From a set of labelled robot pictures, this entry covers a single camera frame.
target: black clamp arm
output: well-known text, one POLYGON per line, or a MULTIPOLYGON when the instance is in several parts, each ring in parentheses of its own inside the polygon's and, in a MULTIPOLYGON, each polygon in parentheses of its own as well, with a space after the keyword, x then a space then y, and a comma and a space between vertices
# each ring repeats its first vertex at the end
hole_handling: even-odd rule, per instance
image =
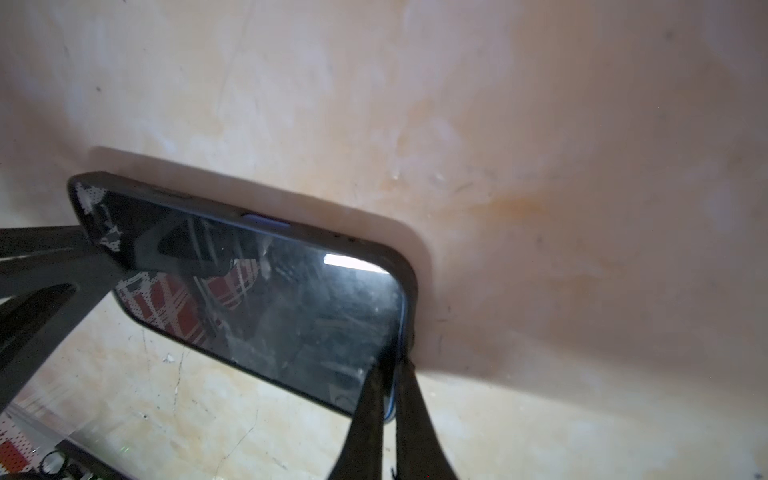
POLYGON ((0 229, 0 411, 125 275, 80 226, 0 229))
MULTIPOLYGON (((383 393, 382 372, 375 366, 363 384, 352 425, 328 480, 381 480, 383 393)), ((395 403, 396 480, 458 480, 440 448, 408 359, 402 360, 395 372, 395 403)))

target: blue side button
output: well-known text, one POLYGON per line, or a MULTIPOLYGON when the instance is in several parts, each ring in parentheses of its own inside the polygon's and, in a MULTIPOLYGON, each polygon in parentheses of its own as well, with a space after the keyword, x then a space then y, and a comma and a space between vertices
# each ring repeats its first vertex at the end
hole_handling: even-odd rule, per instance
POLYGON ((248 221, 251 221, 251 222, 254 222, 254 223, 258 223, 258 224, 261 224, 261 225, 264 225, 264 226, 267 226, 267 227, 272 227, 272 228, 290 228, 290 223, 285 223, 285 222, 281 222, 279 220, 274 220, 273 218, 262 217, 261 215, 245 214, 245 215, 243 215, 243 218, 248 220, 248 221))

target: black phone case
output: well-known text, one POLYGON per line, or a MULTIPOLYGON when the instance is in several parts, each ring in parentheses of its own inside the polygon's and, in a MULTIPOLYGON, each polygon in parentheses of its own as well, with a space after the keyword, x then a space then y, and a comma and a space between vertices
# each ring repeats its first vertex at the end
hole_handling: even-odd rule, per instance
MULTIPOLYGON (((411 267, 408 260, 406 260, 400 252, 394 250, 391 247, 382 245, 381 243, 377 242, 350 237, 343 233, 337 233, 330 230, 313 227, 304 223, 270 217, 268 215, 260 214, 252 210, 235 207, 234 205, 223 204, 214 200, 195 197, 183 192, 146 184, 144 182, 139 182, 103 171, 88 172, 85 174, 75 175, 68 181, 68 194, 70 201, 81 224, 84 222, 84 213, 79 207, 77 194, 75 193, 75 184, 77 183, 86 184, 90 187, 104 188, 106 190, 122 194, 126 197, 147 201, 175 210, 181 210, 185 213, 206 217, 211 220, 223 221, 234 225, 235 227, 242 227, 248 230, 256 230, 289 240, 299 240, 302 242, 310 243, 312 245, 322 247, 342 255, 360 258, 361 260, 365 260, 366 262, 380 266, 384 270, 387 270, 395 278, 406 295, 406 311, 405 315, 403 316, 403 325, 401 330, 402 336, 398 341, 398 350, 396 352, 397 359, 401 358, 402 356, 407 356, 413 348, 413 323, 415 317, 416 300, 418 297, 418 284, 416 282, 415 272, 413 271, 413 268, 411 267), (245 218, 244 216, 246 215, 255 217, 245 218)), ((146 323, 142 323, 141 325, 146 326, 147 328, 152 328, 154 331, 160 333, 161 335, 173 339, 163 330, 155 329, 152 326, 148 326, 146 323)), ((189 346, 189 348, 193 348, 206 356, 210 356, 208 352, 203 349, 199 349, 196 346, 189 346)), ((248 375, 258 376, 253 372, 246 371, 233 362, 226 361, 225 359, 219 360, 225 362, 233 368, 247 373, 248 375)), ((259 378, 274 385, 278 385, 280 388, 289 390, 299 396, 302 396, 305 399, 308 399, 311 402, 325 406, 334 412, 338 412, 343 415, 349 415, 347 412, 332 404, 308 396, 303 392, 286 386, 280 382, 262 376, 259 376, 259 378)), ((395 411, 392 409, 392 414, 389 415, 386 420, 391 420, 394 418, 394 416, 395 411)))

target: red patterned fabric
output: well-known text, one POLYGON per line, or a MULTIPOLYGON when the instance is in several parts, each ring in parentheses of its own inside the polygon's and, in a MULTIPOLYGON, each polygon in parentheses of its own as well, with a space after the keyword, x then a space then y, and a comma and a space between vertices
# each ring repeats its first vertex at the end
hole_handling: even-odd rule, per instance
POLYGON ((0 475, 29 472, 40 462, 24 433, 5 412, 0 413, 0 475))
POLYGON ((256 260, 235 260, 227 275, 210 278, 190 278, 184 282, 168 273, 141 272, 121 281, 115 288, 122 303, 137 318, 172 336, 203 346, 208 341, 200 317, 204 306, 198 305, 190 289, 199 296, 227 310, 240 305, 245 293, 256 281, 259 265, 256 260))

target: phone screen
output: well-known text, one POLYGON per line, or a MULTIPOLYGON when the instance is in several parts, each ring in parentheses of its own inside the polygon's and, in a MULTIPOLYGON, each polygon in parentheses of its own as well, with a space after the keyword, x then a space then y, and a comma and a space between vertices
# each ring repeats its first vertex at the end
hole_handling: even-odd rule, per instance
POLYGON ((71 188, 88 236, 132 271, 115 289, 128 315, 350 415, 379 363, 390 416, 406 298, 388 272, 256 223, 71 188))

